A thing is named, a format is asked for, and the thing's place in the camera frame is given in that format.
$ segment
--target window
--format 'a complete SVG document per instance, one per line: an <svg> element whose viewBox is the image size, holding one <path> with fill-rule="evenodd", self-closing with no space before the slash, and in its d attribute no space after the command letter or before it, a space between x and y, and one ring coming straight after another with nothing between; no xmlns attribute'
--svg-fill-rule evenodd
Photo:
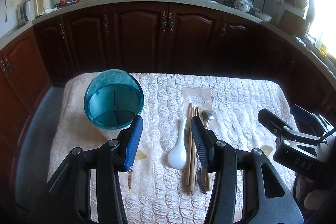
<svg viewBox="0 0 336 224"><path fill-rule="evenodd" d="M309 35L318 38L323 33L328 52L336 56L336 4L334 0L314 0L315 19L311 24Z"/></svg>

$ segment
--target white bowl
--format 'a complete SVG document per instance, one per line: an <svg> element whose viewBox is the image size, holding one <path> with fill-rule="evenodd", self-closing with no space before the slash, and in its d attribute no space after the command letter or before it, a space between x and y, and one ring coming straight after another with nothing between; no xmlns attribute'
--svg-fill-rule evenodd
<svg viewBox="0 0 336 224"><path fill-rule="evenodd" d="M262 19L262 20L265 21L265 22L269 22L269 21L271 21L271 19L272 19L272 17L270 17L269 15L264 14L264 13L262 13L262 12L254 11L254 13L255 13L255 16L256 16L256 17Z"/></svg>

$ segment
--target teal plastic container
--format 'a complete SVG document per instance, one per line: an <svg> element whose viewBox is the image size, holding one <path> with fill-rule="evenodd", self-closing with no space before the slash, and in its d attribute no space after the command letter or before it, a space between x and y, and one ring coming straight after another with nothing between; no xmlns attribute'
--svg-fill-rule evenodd
<svg viewBox="0 0 336 224"><path fill-rule="evenodd" d="M84 110L96 126L115 130L129 126L143 109L143 91L129 73L111 69L98 74L88 86Z"/></svg>

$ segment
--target power cord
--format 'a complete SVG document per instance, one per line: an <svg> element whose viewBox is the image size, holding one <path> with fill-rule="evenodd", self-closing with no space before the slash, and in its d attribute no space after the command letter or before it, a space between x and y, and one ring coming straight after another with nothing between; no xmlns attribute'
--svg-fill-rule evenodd
<svg viewBox="0 0 336 224"><path fill-rule="evenodd" d="M6 13L5 23L7 23L8 22L8 18L7 18L7 0L5 0L5 7L6 7L6 9L5 9L5 13Z"/></svg>

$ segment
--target metal screw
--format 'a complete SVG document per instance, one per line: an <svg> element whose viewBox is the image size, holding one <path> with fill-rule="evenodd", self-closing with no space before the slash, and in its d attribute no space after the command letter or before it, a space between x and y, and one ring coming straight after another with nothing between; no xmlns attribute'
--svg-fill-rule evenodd
<svg viewBox="0 0 336 224"><path fill-rule="evenodd" d="M226 146L226 142L225 141L217 141L216 144L220 147L224 147Z"/></svg>
<svg viewBox="0 0 336 224"><path fill-rule="evenodd" d="M118 143L119 143L118 140L115 140L115 139L114 140L110 140L109 141L109 146L116 146L116 145L118 145Z"/></svg>
<svg viewBox="0 0 336 224"><path fill-rule="evenodd" d="M260 148L255 148L253 150L253 153L255 153L256 155L261 155L263 153L263 151Z"/></svg>
<svg viewBox="0 0 336 224"><path fill-rule="evenodd" d="M81 149L79 147L75 147L74 149L71 150L71 153L73 155L78 155L81 152Z"/></svg>

